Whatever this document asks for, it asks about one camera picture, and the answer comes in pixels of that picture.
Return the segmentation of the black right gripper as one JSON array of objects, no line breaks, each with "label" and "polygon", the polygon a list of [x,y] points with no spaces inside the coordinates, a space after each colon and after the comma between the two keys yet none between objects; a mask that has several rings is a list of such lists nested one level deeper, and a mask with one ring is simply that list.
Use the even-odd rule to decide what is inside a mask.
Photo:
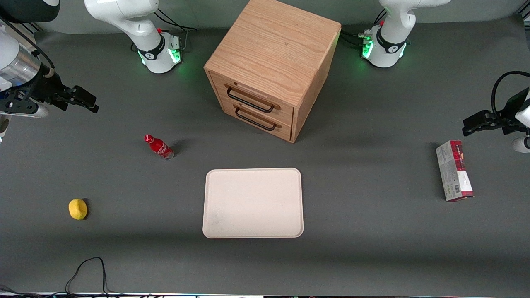
[{"label": "black right gripper", "polygon": [[73,89],[63,85],[58,74],[50,78],[37,76],[32,81],[1,92],[2,114],[48,114],[48,106],[67,110],[70,105],[80,106],[91,113],[98,113],[97,97],[83,87]]}]

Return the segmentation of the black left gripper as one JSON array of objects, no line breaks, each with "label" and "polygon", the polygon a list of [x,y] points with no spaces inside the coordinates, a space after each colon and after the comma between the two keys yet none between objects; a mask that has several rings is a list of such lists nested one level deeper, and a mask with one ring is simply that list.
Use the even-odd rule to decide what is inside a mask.
[{"label": "black left gripper", "polygon": [[513,132],[524,132],[529,134],[529,125],[524,124],[516,118],[516,114],[522,111],[522,108],[528,108],[529,104],[528,87],[514,96],[511,96],[505,107],[501,110],[496,108],[496,91],[492,91],[491,108],[494,119],[491,117],[489,110],[481,110],[463,120],[463,136],[467,137],[475,132],[485,130],[501,129],[503,134]]}]

